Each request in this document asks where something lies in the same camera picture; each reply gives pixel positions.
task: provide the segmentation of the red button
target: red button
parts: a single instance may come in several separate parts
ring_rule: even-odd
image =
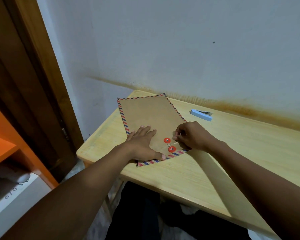
[[[168,148],[168,151],[169,152],[175,152],[176,151],[176,147],[175,146],[170,146],[169,148]]]
[[[164,138],[163,141],[164,141],[164,143],[170,143],[171,140],[170,140],[170,138]]]

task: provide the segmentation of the hand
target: hand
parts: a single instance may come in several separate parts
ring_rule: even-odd
[[[131,152],[133,159],[139,161],[166,159],[166,156],[164,154],[156,152],[149,147],[152,137],[157,133],[156,129],[149,131],[150,128],[150,125],[148,125],[147,127],[141,125],[137,132],[132,131],[128,135],[125,143],[123,143],[124,147],[126,147]]]
[[[192,149],[203,150],[208,153],[220,143],[197,121],[179,125],[172,140],[182,142]]]

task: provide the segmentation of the forearm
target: forearm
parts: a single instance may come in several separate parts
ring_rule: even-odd
[[[209,152],[282,239],[300,239],[300,187],[220,142]]]
[[[2,239],[82,239],[130,159],[118,147],[51,191]]]

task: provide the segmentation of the wall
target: wall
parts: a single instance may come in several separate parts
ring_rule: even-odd
[[[300,117],[300,0],[38,4],[85,139],[131,91],[97,78]]]

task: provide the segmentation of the finger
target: finger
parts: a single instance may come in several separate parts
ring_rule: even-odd
[[[140,128],[136,131],[136,136],[138,136],[140,134],[140,132],[142,131],[142,129],[144,128],[144,125],[141,125]]]
[[[153,129],[152,131],[149,131],[147,134],[147,137],[150,139],[157,133],[157,129]]]
[[[172,140],[185,142],[186,138],[182,135],[176,135],[172,137]]]
[[[166,159],[167,157],[166,157],[166,155],[165,154],[162,154],[161,152],[156,152],[155,150],[152,150],[151,149],[151,151],[152,151],[152,159],[156,159],[156,160],[164,160],[164,159]]]
[[[178,125],[178,127],[176,128],[176,132],[177,132],[178,135],[179,135],[179,134],[181,134],[182,131],[186,131],[186,129],[187,129],[187,122]]]
[[[126,141],[131,140],[135,133],[136,133],[135,131],[130,132],[130,134],[128,134],[128,137],[127,137]]]
[[[148,131],[151,129],[151,126],[150,125],[148,125],[147,127],[144,127],[141,131],[140,131],[140,134],[139,134],[139,136],[145,136],[147,133],[148,133]]]

